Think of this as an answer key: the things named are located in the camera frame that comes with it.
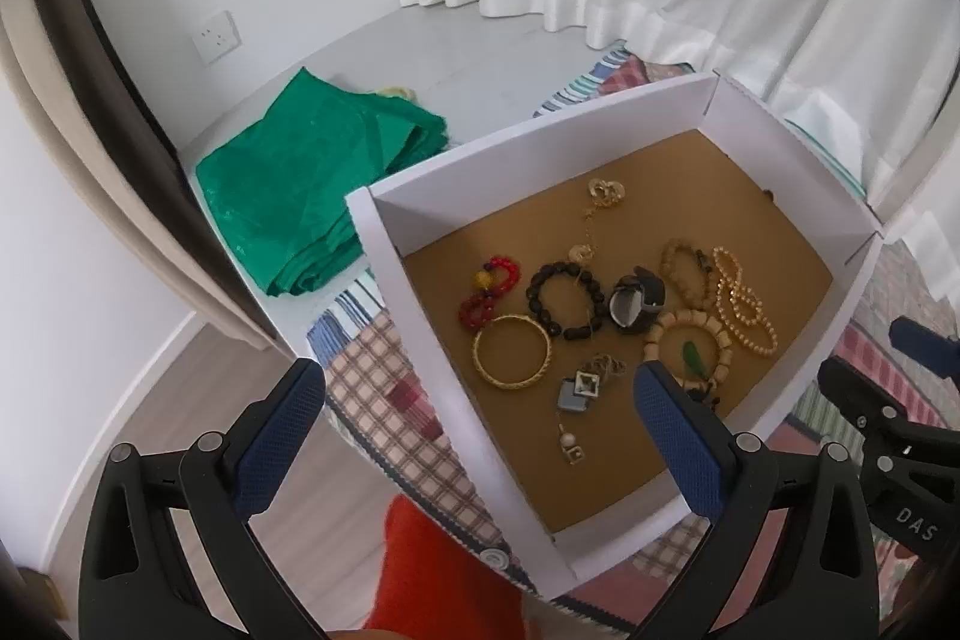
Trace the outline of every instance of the electrical outlet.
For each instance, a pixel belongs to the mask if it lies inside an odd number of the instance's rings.
[[[229,12],[214,15],[194,31],[191,39],[205,66],[240,47],[240,34]]]

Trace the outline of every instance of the black beaded bracelet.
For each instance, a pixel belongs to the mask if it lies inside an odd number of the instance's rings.
[[[541,286],[555,274],[563,273],[576,278],[589,294],[593,306],[593,316],[585,326],[575,326],[569,329],[560,327],[560,324],[550,316],[550,311],[544,307],[544,303],[539,300]],[[590,335],[603,325],[603,319],[607,314],[607,304],[603,292],[600,290],[600,284],[593,279],[592,273],[588,269],[581,268],[579,263],[568,261],[544,263],[539,271],[531,277],[530,287],[528,287],[526,293],[527,307],[530,308],[530,313],[550,336],[559,336],[562,333],[564,339],[589,339]]]

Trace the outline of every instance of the wooden floor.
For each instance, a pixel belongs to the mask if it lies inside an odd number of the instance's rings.
[[[249,403],[262,399],[287,368],[277,353],[258,352],[206,326],[176,359],[123,427],[117,441],[140,453],[189,447],[200,434],[227,431]],[[83,535],[96,485],[90,485],[56,548],[51,576],[76,616]],[[274,504],[251,522],[277,570],[325,629],[363,623],[383,555],[382,524],[397,489],[340,439],[323,418],[304,443]],[[175,511],[184,552],[211,612],[241,624],[220,589],[184,511]],[[529,608],[550,640],[606,636],[548,605]]]

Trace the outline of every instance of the bracelet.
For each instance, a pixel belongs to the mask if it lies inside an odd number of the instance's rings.
[[[487,326],[492,326],[495,323],[500,323],[505,320],[519,320],[523,323],[529,323],[544,337],[544,342],[546,342],[546,356],[544,357],[544,363],[541,364],[541,368],[536,370],[536,372],[534,372],[534,374],[532,374],[526,380],[521,380],[519,383],[504,383],[504,381],[493,377],[490,372],[488,372],[486,369],[483,369],[483,365],[480,362],[480,338],[486,332],[486,328],[479,330],[477,335],[473,338],[473,366],[476,367],[477,372],[480,373],[480,377],[486,380],[488,384],[491,386],[496,386],[498,389],[503,389],[505,391],[529,389],[529,387],[533,386],[536,381],[539,381],[544,375],[546,375],[547,367],[549,367],[550,362],[553,359],[553,342],[550,341],[550,336],[547,335],[544,327],[542,327],[541,324],[536,322],[536,320],[532,319],[530,316],[507,314],[507,316],[496,317],[490,321]]]
[[[690,255],[696,259],[697,266],[700,267],[702,273],[706,276],[707,279],[704,280],[702,292],[694,290],[693,286],[688,285],[677,273],[677,269],[675,268],[676,256],[680,251],[690,253]],[[716,297],[715,278],[717,278],[717,272],[710,265],[709,256],[707,256],[703,250],[695,247],[689,239],[670,239],[670,242],[664,245],[664,256],[662,256],[661,259],[661,277],[663,277],[664,280],[669,280],[673,284],[673,287],[680,293],[680,298],[683,299],[686,306],[690,307],[690,309],[707,311],[713,309],[713,303]]]
[[[564,272],[570,277],[575,278],[577,282],[587,290],[590,303],[592,303],[593,306],[593,316],[589,319],[587,325],[564,329],[553,319],[550,311],[544,308],[544,303],[539,300],[539,290],[541,286],[555,274],[562,274]],[[604,303],[605,297],[602,290],[600,290],[600,284],[597,280],[593,279],[593,275],[588,269],[584,269],[579,263],[574,263],[573,261],[544,263],[544,265],[539,268],[539,271],[531,277],[530,287],[528,287],[526,293],[527,307],[530,308],[530,313],[544,326],[544,329],[546,329],[546,332],[550,336],[559,336],[562,333],[564,339],[589,339],[593,335],[593,332],[599,330],[603,325],[603,318],[607,314],[607,305]]]
[[[507,272],[506,278],[500,283],[493,277],[496,268]],[[496,300],[510,292],[519,280],[520,266],[517,262],[503,256],[493,256],[473,276],[473,285],[477,292],[460,303],[457,317],[461,325],[472,332],[482,329],[493,318],[493,304]]]
[[[717,354],[717,366],[714,367],[708,380],[681,380],[676,377],[675,380],[684,391],[691,389],[703,392],[714,391],[730,374],[730,362],[733,360],[731,345],[733,343],[730,335],[723,330],[720,321],[713,316],[709,316],[703,310],[678,310],[675,313],[661,313],[661,316],[656,319],[656,323],[647,332],[646,344],[643,346],[643,360],[645,362],[659,360],[659,340],[676,326],[696,326],[703,329],[716,341],[719,353]]]
[[[724,268],[724,263],[733,267],[733,274]],[[779,346],[779,340],[776,338],[776,330],[770,319],[763,314],[763,302],[760,301],[754,291],[749,286],[743,285],[743,266],[736,256],[725,247],[714,247],[713,249],[713,268],[716,272],[716,305],[717,316],[723,322],[723,325],[730,329],[736,341],[743,345],[747,350],[757,354],[757,356],[771,357],[776,353]],[[724,311],[724,298],[730,302],[733,310],[733,318]],[[754,311],[752,316],[746,316],[741,309],[740,303],[746,305]],[[744,330],[736,324],[738,321],[744,326],[760,326],[767,333],[770,339],[770,346],[757,344],[750,339]]]

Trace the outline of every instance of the gold bangle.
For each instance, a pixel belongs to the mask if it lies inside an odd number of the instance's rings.
[[[544,363],[541,365],[541,368],[536,370],[534,374],[528,377],[526,380],[521,380],[519,383],[504,383],[502,380],[496,379],[493,377],[490,372],[486,369],[483,369],[483,365],[480,362],[480,338],[483,333],[488,330],[493,324],[499,323],[503,320],[519,320],[523,323],[529,323],[533,326],[539,334],[544,338],[546,343],[546,356],[544,357]],[[505,391],[519,391],[520,389],[529,389],[530,386],[539,381],[544,375],[546,375],[547,367],[550,365],[550,360],[553,359],[553,342],[550,339],[550,335],[546,333],[546,329],[539,325],[536,320],[532,319],[530,316],[519,316],[518,314],[507,314],[507,316],[499,316],[490,321],[484,328],[477,332],[476,336],[473,338],[473,366],[476,367],[477,372],[480,373],[480,377],[488,382],[491,386],[496,386],[498,389],[503,389]]]
[[[717,366],[713,367],[713,373],[708,380],[681,380],[676,376],[674,379],[683,390],[716,390],[730,374],[730,362],[733,360],[731,345],[733,343],[730,340],[730,335],[720,325],[720,321],[709,316],[703,310],[678,310],[675,313],[661,313],[659,318],[656,319],[656,323],[647,332],[646,344],[643,346],[643,360],[645,362],[659,360],[659,340],[676,326],[696,326],[703,329],[716,341],[718,352]]]
[[[730,266],[733,267],[733,274],[723,268],[721,263],[721,259],[723,258],[726,258]],[[760,297],[758,297],[749,286],[743,285],[743,266],[741,266],[740,261],[737,261],[736,256],[725,247],[714,247],[713,268],[717,273],[717,277],[714,279],[714,285],[716,285],[714,309],[716,309],[717,317],[719,317],[723,325],[731,331],[733,338],[735,338],[737,342],[747,350],[757,354],[757,356],[769,359],[769,357],[776,353],[776,348],[779,347],[779,340],[776,338],[776,329],[774,329],[770,319],[763,314],[763,302],[760,301]],[[730,301],[733,317],[724,311],[725,296],[728,301]],[[746,316],[737,302],[746,304],[754,311],[754,314],[751,317]],[[737,325],[737,321],[744,326],[760,326],[760,328],[765,330],[767,338],[770,339],[769,347],[760,345],[750,339],[744,330]]]
[[[675,268],[675,258],[677,253],[683,250],[690,253],[704,272],[707,279],[704,281],[703,292],[693,289],[677,273]],[[695,247],[689,239],[670,239],[670,242],[664,245],[664,256],[661,258],[661,278],[669,280],[671,285],[680,293],[683,303],[692,310],[711,310],[713,308],[713,297],[715,295],[714,277],[716,271],[710,266],[704,265],[704,259],[707,255],[699,248]]]

